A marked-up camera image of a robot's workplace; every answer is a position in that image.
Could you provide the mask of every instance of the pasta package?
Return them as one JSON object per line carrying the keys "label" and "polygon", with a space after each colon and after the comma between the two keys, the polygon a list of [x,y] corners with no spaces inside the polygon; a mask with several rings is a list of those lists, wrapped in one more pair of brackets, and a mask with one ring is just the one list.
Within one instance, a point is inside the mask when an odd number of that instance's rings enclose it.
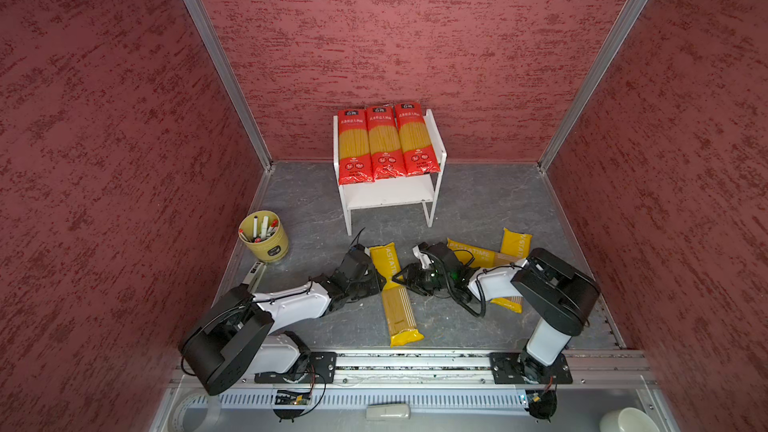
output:
{"label": "pasta package", "polygon": [[339,185],[373,182],[366,111],[339,111]]}
{"label": "pasta package", "polygon": [[368,139],[371,144],[373,178],[404,177],[406,165],[402,161],[400,136],[395,126],[395,114],[390,106],[369,107]]}
{"label": "pasta package", "polygon": [[402,155],[406,163],[408,176],[420,176],[430,172],[440,172],[440,165],[429,139],[427,124],[424,123],[422,107],[418,102],[405,102],[395,105],[397,126],[400,132]]}

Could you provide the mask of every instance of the metal corner post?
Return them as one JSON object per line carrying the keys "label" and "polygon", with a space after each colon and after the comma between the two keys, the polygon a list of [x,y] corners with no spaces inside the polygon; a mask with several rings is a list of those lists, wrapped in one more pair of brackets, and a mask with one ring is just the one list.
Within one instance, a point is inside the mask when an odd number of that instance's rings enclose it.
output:
{"label": "metal corner post", "polygon": [[546,172],[552,164],[554,157],[558,154],[571,129],[573,129],[589,98],[592,97],[592,92],[597,88],[600,80],[603,78],[603,74],[608,70],[610,63],[621,48],[621,44],[624,43],[624,39],[627,38],[629,31],[638,20],[640,12],[643,11],[647,3],[648,0],[627,0],[624,3],[624,7],[622,7],[616,21],[610,28],[608,36],[605,37],[605,42],[603,42],[598,55],[595,57],[592,67],[587,72],[578,92],[576,92],[571,106],[566,111],[560,126],[555,131],[547,149],[544,150],[544,154],[538,162],[538,166],[543,172]]}
{"label": "metal corner post", "polygon": [[256,154],[261,161],[261,165],[265,171],[269,171],[272,168],[272,157],[270,152],[266,149],[264,138],[259,132],[259,127],[254,119],[254,114],[251,113],[250,107],[248,107],[248,101],[246,101],[243,90],[240,88],[240,84],[237,82],[232,66],[226,58],[224,48],[219,42],[219,37],[214,29],[214,24],[210,22],[210,18],[205,11],[202,0],[184,0],[184,4],[187,6],[187,10],[192,16],[192,21],[197,27],[197,32],[200,33],[200,37],[203,39],[205,48],[210,54],[211,60],[216,66],[216,71],[219,73],[222,83],[226,92],[232,100],[232,104],[237,111],[237,115],[240,117],[240,121],[243,123],[243,128],[248,134],[251,144],[256,150]]}

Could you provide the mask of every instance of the black mounting plate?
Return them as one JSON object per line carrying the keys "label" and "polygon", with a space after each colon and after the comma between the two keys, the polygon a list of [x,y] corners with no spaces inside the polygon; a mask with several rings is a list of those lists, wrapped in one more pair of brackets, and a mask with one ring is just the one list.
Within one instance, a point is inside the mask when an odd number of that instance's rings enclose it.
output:
{"label": "black mounting plate", "polygon": [[[488,357],[491,359],[491,372],[495,384],[530,384],[518,369],[517,362],[519,352],[491,352]],[[560,354],[548,368],[549,375],[543,385],[549,383],[549,377],[552,376],[556,384],[572,384],[574,378],[571,376],[571,370],[565,361],[565,356]]]}
{"label": "black mounting plate", "polygon": [[[310,365],[314,366],[315,372],[326,380],[326,384],[333,383],[333,376],[336,373],[336,352],[310,352]],[[263,372],[256,374],[254,382],[256,384],[308,384],[312,381],[312,374],[304,374],[301,379],[293,381],[288,374],[277,374],[275,372]],[[316,384],[322,382],[321,379],[315,380]]]}

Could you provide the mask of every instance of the white rack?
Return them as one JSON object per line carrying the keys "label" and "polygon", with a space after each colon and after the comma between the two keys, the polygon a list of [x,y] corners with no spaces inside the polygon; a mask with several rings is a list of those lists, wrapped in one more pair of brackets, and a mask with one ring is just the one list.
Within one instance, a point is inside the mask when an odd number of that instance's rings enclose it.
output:
{"label": "white rack", "polygon": [[[346,233],[352,235],[352,211],[360,208],[405,206],[408,204],[422,204],[424,207],[424,216],[427,219],[427,226],[432,226],[435,219],[435,207],[437,206],[437,196],[440,192],[440,183],[442,174],[446,170],[446,159],[448,154],[442,144],[440,132],[435,124],[435,117],[432,116],[432,110],[427,109],[424,115],[424,122],[427,124],[429,139],[432,141],[432,148],[435,149],[435,156],[440,164],[440,172],[437,174],[437,183],[432,184],[432,174],[425,174],[418,177],[397,177],[385,178],[375,182],[364,182],[362,184],[349,184],[348,186],[339,186],[339,197],[341,197],[341,207],[344,211],[344,221],[346,222]],[[333,116],[333,168],[336,170],[336,183],[339,182],[339,117]],[[430,210],[427,210],[427,203],[431,202]]]}

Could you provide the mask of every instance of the yellow cup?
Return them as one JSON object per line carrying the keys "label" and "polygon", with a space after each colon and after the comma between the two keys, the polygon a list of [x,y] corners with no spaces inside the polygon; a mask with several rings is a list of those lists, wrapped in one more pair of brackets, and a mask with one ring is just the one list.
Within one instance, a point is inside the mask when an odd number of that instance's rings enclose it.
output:
{"label": "yellow cup", "polygon": [[[275,229],[275,233],[272,237],[254,243],[254,236],[261,233],[261,226],[264,223],[265,216],[267,216],[267,228],[269,228],[269,226],[272,225],[272,222],[277,219],[277,229]],[[283,227],[283,222],[274,212],[269,210],[259,210],[258,212],[254,212],[250,216],[245,217],[240,223],[240,228],[243,229],[243,235],[245,235],[245,238],[247,239],[243,240],[243,238],[240,237],[240,241],[262,262],[277,262],[288,253],[288,235]]]}

